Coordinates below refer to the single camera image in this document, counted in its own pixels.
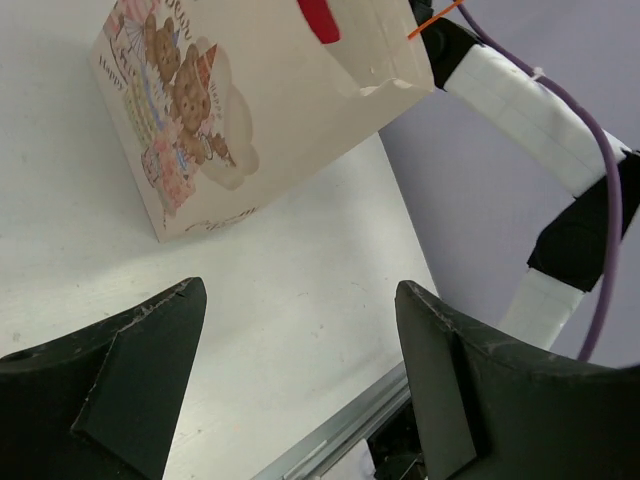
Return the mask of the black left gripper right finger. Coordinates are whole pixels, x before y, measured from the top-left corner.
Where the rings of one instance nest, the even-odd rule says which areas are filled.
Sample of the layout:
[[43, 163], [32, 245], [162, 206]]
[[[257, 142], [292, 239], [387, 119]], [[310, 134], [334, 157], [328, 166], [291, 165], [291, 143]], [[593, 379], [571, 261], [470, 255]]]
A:
[[553, 354], [412, 281], [397, 328], [431, 479], [635, 479], [639, 370]]

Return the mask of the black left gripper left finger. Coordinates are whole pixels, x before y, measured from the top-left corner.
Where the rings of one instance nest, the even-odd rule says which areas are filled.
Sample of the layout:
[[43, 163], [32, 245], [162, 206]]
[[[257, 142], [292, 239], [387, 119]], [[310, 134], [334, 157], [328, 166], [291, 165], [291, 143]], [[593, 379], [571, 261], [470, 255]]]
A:
[[187, 278], [2, 357], [2, 478], [162, 478], [206, 304], [203, 280]]

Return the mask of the red snack packet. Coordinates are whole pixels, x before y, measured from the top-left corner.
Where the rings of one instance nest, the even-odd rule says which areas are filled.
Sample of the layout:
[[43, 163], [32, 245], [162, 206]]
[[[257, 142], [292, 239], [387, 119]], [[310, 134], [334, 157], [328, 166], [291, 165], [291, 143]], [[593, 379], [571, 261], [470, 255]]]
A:
[[321, 44], [334, 44], [341, 39], [337, 21], [327, 0], [298, 0], [297, 4]]

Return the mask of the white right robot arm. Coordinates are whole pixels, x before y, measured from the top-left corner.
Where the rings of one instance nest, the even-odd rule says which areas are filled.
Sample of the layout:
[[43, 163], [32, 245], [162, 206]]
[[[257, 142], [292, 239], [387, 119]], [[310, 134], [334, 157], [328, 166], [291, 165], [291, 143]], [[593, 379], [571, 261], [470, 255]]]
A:
[[410, 4], [437, 88], [518, 144], [572, 196], [539, 234], [528, 269], [499, 324], [550, 348], [584, 296], [597, 305], [577, 355], [588, 361], [613, 297], [622, 239], [639, 208], [639, 153], [604, 131], [564, 88], [492, 39], [460, 1], [461, 26], [429, 1]]

